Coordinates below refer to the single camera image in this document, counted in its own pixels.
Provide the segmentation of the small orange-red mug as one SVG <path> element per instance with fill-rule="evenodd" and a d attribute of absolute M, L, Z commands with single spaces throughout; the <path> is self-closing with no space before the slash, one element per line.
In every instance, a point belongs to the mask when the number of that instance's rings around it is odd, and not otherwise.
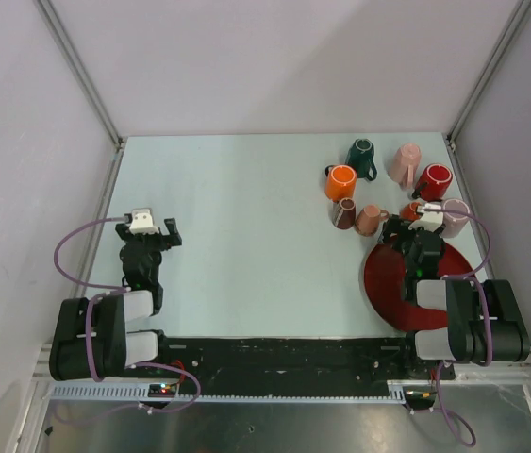
<path fill-rule="evenodd" d="M 421 206 L 422 204 L 418 201 L 408 203 L 402 208 L 400 217 L 410 222 L 419 220 L 422 217 L 422 214 L 419 212 Z"/>

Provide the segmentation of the salmon pink printed mug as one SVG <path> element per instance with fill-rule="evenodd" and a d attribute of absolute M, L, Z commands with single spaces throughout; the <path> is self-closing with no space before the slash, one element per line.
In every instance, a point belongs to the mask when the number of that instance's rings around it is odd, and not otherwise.
<path fill-rule="evenodd" d="M 387 210 L 379 208 L 375 204 L 365 206 L 355 220 L 355 229 L 361 236 L 373 236 L 380 224 L 389 218 Z"/>

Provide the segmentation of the brown patterned mug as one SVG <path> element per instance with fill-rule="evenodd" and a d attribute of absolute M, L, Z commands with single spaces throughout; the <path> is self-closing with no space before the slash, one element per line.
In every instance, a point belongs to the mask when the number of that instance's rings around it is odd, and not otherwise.
<path fill-rule="evenodd" d="M 351 197 L 339 200 L 334 207 L 332 223 L 334 227 L 347 230 L 354 226 L 357 217 L 356 203 Z"/>

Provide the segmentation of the large orange mug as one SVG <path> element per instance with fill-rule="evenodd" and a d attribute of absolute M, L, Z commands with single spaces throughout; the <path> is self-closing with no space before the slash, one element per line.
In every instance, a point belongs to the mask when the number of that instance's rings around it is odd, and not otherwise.
<path fill-rule="evenodd" d="M 357 185 L 357 173 L 348 165 L 329 165 L 325 168 L 325 195 L 333 202 L 352 198 Z"/>

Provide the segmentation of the dark green mug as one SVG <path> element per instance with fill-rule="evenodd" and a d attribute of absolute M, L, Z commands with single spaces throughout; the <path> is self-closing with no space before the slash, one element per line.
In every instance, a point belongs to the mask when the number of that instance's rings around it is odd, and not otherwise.
<path fill-rule="evenodd" d="M 355 170 L 357 178 L 375 181 L 377 169 L 373 143 L 368 139 L 356 139 L 347 153 L 345 164 Z"/>

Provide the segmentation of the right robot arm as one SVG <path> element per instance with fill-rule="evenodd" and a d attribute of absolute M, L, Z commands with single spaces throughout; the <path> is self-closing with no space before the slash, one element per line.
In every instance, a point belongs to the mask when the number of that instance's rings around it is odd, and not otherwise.
<path fill-rule="evenodd" d="M 373 308 L 414 343 L 398 357 L 401 371 L 421 378 L 433 361 L 525 361 L 531 343 L 510 283 L 476 280 L 441 232 L 392 215 L 366 259 Z"/>

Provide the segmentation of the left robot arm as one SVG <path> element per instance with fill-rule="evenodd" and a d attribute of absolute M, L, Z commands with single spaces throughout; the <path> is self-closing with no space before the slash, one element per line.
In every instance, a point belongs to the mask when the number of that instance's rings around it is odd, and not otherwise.
<path fill-rule="evenodd" d="M 119 252 L 123 268 L 121 284 L 97 284 L 67 273 L 59 262 L 59 252 L 74 235 L 105 223 L 116 224 L 124 242 Z M 49 372 L 56 381 L 91 378 L 96 382 L 119 376 L 135 362 L 129 347 L 136 336 L 144 346 L 140 366 L 153 377 L 165 375 L 172 367 L 172 353 L 159 345 L 160 333 L 147 330 L 128 332 L 132 320 L 151 317 L 162 308 L 164 290 L 159 281 L 162 253 L 182 244 L 176 219 L 164 220 L 167 229 L 153 222 L 147 210 L 91 221 L 74 229 L 56 245 L 53 261 L 57 271 L 79 286 L 98 291 L 92 298 L 69 298 L 61 302 L 49 356 Z"/>

